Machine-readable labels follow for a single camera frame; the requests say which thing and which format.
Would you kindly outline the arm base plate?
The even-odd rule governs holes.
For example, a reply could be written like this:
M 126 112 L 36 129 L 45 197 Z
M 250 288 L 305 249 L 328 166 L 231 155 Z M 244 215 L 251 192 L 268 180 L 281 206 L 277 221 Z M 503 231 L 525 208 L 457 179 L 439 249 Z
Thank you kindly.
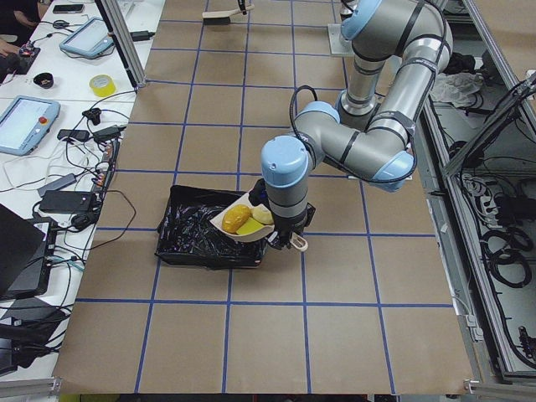
M 327 34 L 332 56 L 353 57 L 352 41 L 343 37 L 340 23 L 330 23 Z

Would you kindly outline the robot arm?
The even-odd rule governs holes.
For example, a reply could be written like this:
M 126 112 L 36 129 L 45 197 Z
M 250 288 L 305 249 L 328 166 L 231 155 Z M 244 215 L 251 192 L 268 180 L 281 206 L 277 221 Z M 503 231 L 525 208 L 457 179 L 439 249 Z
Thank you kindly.
M 312 220 L 307 180 L 321 163 L 388 192 L 413 173 L 417 119 L 452 54 L 451 29 L 431 1 L 355 1 L 341 35 L 353 71 L 335 105 L 315 100 L 260 154 L 251 197 L 272 213 L 269 244 L 290 245 Z

